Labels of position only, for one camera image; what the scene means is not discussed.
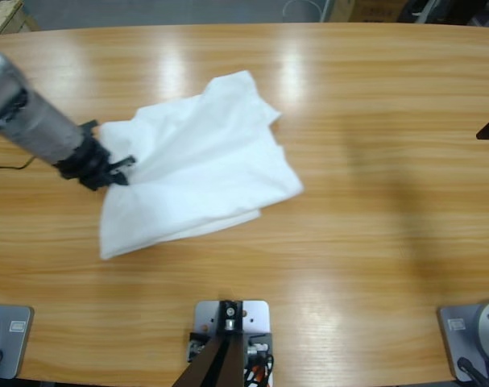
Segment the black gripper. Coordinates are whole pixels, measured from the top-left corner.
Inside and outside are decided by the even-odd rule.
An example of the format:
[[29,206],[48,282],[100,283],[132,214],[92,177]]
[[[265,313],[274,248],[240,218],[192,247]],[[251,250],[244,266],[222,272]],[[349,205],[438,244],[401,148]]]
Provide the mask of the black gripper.
[[66,179],[77,179],[86,188],[96,191],[109,185],[128,186],[125,173],[120,170],[133,166],[136,159],[128,156],[116,163],[109,163],[110,153],[91,135],[87,135],[81,145],[66,160],[59,161],[54,167]]

